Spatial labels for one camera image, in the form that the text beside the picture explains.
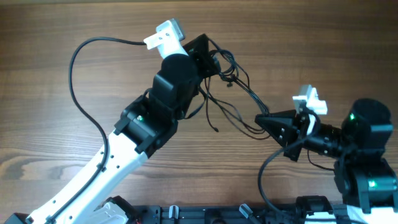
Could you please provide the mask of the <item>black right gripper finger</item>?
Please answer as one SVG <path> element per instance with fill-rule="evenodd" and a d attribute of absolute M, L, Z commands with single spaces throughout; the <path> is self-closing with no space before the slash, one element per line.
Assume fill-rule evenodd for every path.
<path fill-rule="evenodd" d="M 264 116 L 258 114 L 255 123 L 268 132 L 282 147 L 292 144 L 298 138 L 295 115 L 293 116 Z"/>
<path fill-rule="evenodd" d="M 296 110 L 280 111 L 275 113 L 267 113 L 264 117 L 270 118 L 294 118 L 297 114 Z"/>

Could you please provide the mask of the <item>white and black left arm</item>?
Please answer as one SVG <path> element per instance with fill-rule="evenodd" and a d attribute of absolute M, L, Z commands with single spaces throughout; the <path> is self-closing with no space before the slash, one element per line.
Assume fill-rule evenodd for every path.
<path fill-rule="evenodd" d="M 7 223 L 86 223 L 97 206 L 129 173 L 148 160 L 176 132 L 178 122 L 201 93 L 203 79 L 216 75 L 219 64 L 209 50 L 209 38 L 199 35 L 168 54 L 147 89 L 121 113 L 104 146 L 52 199 L 31 214 L 13 213 Z"/>

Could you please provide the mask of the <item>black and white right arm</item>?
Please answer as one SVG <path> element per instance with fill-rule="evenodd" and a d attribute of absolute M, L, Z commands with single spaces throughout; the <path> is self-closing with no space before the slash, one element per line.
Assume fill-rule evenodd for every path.
<path fill-rule="evenodd" d="M 370 218 L 397 215 L 397 176 L 383 158 L 393 125 L 391 113 L 381 102 L 362 98 L 354 102 L 340 128 L 323 124 L 327 113 L 323 100 L 294 97 L 295 109 L 259 114 L 255 122 L 267 131 L 281 149 L 269 156 L 257 177 L 267 204 L 262 223 L 369 223 Z M 335 214 L 324 196 L 297 197 L 296 203 L 277 208 L 262 187 L 267 165 L 279 154 L 297 161 L 302 149 L 335 159 L 334 181 L 347 212 Z"/>

